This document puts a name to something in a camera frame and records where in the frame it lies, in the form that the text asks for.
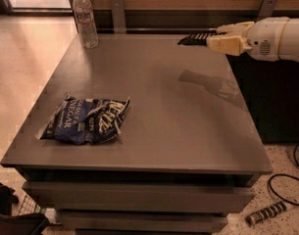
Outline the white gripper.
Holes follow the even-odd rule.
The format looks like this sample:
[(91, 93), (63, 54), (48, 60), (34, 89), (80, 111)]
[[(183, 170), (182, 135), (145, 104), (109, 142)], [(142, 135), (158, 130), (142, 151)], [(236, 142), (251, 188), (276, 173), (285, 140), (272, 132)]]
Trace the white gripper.
[(280, 47), (288, 21), (288, 17), (279, 17), (266, 18), (256, 23), (224, 24), (217, 28), (217, 33), (237, 35), (210, 36), (206, 40), (207, 47), (232, 56), (240, 56), (247, 52), (258, 61), (285, 60), (287, 55), (280, 52)]

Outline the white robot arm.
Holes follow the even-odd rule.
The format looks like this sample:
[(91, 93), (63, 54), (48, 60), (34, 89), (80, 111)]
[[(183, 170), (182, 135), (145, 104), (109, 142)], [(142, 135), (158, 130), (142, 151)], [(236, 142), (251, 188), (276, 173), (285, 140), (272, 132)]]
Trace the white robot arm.
[(247, 53), (259, 61), (289, 60), (299, 63), (299, 19), (271, 17), (260, 21), (219, 26), (206, 39), (213, 51), (232, 56)]

